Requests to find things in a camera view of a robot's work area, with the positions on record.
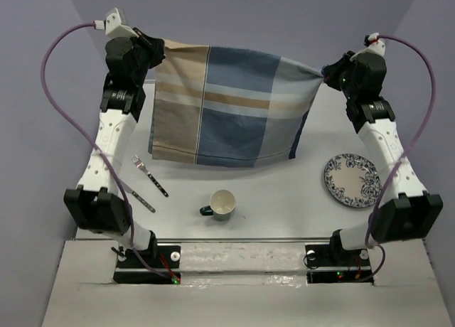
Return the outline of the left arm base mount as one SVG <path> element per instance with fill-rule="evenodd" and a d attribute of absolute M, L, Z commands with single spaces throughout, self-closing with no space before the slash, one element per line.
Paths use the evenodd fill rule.
<path fill-rule="evenodd" d="M 154 271 L 148 270 L 137 256 L 123 246 L 111 247 L 116 255 L 116 264 L 112 280 L 116 284 L 170 284 L 181 283 L 179 266 L 181 246 L 158 244 L 157 256 L 142 255 L 142 259 Z"/>

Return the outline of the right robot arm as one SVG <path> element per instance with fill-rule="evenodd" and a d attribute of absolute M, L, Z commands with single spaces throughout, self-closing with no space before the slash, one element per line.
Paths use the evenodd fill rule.
<path fill-rule="evenodd" d="M 443 208 L 441 196 L 418 179 L 398 136 L 395 113 L 380 96 L 386 71 L 384 57 L 367 51 L 348 51 L 322 70 L 324 82 L 344 94 L 347 117 L 382 186 L 366 222 L 333 232 L 327 255 L 334 264 L 346 263 L 353 250 L 425 238 Z"/>

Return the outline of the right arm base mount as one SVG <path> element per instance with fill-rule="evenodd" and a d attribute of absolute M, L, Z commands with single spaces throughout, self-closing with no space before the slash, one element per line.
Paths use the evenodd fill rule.
<path fill-rule="evenodd" d="M 306 245 L 303 263 L 309 284 L 359 282 L 373 272 L 366 250 L 334 252 L 329 244 Z"/>

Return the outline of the green mug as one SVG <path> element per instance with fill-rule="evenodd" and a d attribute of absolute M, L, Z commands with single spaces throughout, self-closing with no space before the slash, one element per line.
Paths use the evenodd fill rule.
<path fill-rule="evenodd" d="M 210 197 L 209 205 L 200 208 L 202 216 L 213 217 L 217 221 L 228 221 L 236 209 L 234 194 L 228 190 L 218 190 Z"/>

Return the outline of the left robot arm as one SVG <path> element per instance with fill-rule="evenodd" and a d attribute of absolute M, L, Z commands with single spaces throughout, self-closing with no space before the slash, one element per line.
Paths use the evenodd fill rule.
<path fill-rule="evenodd" d="M 108 73 L 94 147 L 77 187 L 67 189 L 63 200 L 80 229 L 118 241 L 133 250 L 138 264 L 148 267 L 157 258 L 156 236 L 134 221 L 119 172 L 146 99 L 146 75 L 163 61 L 164 42 L 138 28 L 133 31 L 132 37 L 106 43 Z"/>

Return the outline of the blue and beige cloth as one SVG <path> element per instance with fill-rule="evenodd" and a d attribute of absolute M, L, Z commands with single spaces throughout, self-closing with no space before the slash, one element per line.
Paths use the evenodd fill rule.
<path fill-rule="evenodd" d="M 319 70 L 243 48 L 168 40 L 155 69 L 155 160 L 253 168 L 296 156 Z"/>

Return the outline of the blue floral plate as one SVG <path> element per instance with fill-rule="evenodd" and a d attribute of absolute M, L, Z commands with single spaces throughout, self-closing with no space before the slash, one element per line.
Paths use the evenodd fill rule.
<path fill-rule="evenodd" d="M 357 154 L 339 154 L 323 169 L 327 191 L 341 204 L 361 209 L 374 206 L 382 185 L 374 164 Z"/>

